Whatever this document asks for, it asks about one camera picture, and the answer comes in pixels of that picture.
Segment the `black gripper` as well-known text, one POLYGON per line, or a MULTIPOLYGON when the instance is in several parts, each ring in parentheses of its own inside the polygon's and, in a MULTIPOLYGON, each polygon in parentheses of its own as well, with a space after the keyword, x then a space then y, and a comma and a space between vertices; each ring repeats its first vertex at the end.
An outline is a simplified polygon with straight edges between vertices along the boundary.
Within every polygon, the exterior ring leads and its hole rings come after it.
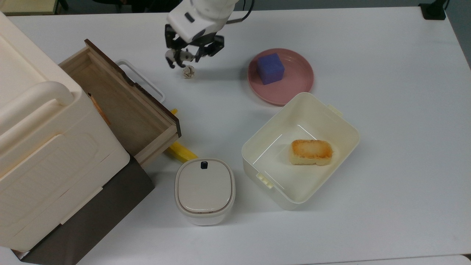
POLYGON ((165 58, 170 68, 175 68, 175 53, 177 50, 183 50, 187 46, 197 46, 198 51, 195 55, 195 62, 199 62, 202 57, 213 57, 225 47, 225 38, 216 33, 203 35, 192 41, 185 41, 179 35, 176 35, 171 25, 165 25, 165 41, 168 50, 165 52, 165 58))

